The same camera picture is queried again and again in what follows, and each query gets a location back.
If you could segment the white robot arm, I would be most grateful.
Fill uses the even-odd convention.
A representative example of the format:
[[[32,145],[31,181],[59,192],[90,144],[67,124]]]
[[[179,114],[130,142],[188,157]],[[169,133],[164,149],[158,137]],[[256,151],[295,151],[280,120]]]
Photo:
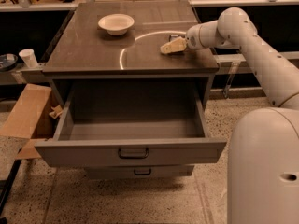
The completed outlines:
[[[160,51],[225,45],[240,50],[272,104],[249,112],[232,132],[227,224],[299,224],[299,69],[258,36],[238,7],[191,27]]]

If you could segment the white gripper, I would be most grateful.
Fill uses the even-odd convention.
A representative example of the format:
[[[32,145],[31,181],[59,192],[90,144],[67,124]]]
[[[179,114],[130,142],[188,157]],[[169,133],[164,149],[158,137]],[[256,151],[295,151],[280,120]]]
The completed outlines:
[[[184,35],[170,35],[169,42],[160,47],[160,52],[162,54],[181,52],[184,51],[187,46],[193,50],[202,49],[203,45],[200,40],[200,29],[200,24],[194,25],[186,32],[186,38]]]

